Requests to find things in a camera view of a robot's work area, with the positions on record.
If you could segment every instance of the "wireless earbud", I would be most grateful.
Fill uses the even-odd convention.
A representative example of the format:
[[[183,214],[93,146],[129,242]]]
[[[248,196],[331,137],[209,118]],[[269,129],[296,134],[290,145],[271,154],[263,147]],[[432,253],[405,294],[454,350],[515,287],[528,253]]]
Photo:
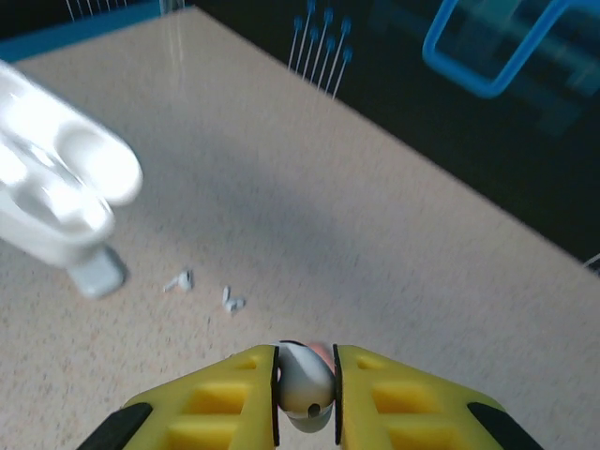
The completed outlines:
[[[281,340],[277,383],[278,405],[290,422],[305,433],[327,425],[336,396],[335,376],[321,357],[299,342]]]

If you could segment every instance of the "speckled countertop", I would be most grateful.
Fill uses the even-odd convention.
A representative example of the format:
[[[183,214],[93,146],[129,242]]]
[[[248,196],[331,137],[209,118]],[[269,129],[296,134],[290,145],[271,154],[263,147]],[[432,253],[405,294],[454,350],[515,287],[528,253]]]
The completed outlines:
[[[104,300],[0,243],[0,448],[72,449],[276,338],[366,347],[489,393],[546,449],[598,448],[600,282],[402,142],[194,9],[18,66],[124,137],[145,185]],[[184,266],[194,291],[161,293]]]

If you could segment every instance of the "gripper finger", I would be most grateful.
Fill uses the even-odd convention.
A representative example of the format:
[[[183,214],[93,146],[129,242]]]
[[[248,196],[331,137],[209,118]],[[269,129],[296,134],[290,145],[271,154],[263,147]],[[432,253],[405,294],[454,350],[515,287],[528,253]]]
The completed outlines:
[[[354,346],[334,346],[343,450],[542,450],[493,398]]]

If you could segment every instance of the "white earbud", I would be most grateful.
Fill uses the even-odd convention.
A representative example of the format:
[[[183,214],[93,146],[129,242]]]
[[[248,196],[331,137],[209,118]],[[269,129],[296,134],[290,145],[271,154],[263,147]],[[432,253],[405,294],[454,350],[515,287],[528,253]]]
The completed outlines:
[[[314,433],[327,425],[336,396],[333,372],[309,347],[281,340],[278,387],[279,408],[300,431]]]

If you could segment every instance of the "blue frame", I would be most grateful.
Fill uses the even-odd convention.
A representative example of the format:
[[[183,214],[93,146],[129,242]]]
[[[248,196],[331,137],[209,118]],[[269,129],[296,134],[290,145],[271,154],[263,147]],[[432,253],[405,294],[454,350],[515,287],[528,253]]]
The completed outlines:
[[[436,45],[458,0],[443,0],[423,42],[423,60],[442,75],[473,92],[480,98],[495,98],[513,81],[552,25],[569,8],[585,8],[600,14],[600,0],[553,0],[533,25],[531,31],[518,45],[495,79],[486,78],[465,67],[453,58],[436,50]]]

